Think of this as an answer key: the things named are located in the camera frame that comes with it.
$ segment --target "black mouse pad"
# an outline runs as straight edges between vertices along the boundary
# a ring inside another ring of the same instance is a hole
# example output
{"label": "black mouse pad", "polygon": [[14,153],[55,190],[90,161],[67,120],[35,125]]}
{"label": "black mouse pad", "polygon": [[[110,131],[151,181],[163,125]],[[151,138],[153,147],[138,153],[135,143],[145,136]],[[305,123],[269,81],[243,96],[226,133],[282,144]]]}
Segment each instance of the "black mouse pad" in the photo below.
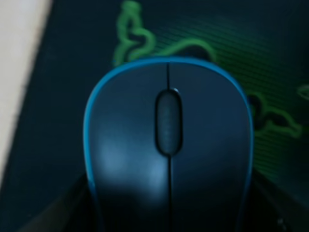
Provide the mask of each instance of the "black mouse pad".
{"label": "black mouse pad", "polygon": [[1,189],[1,232],[20,228],[84,173],[84,108],[106,72],[192,51],[249,95],[255,168],[309,205],[309,2],[53,2]]}

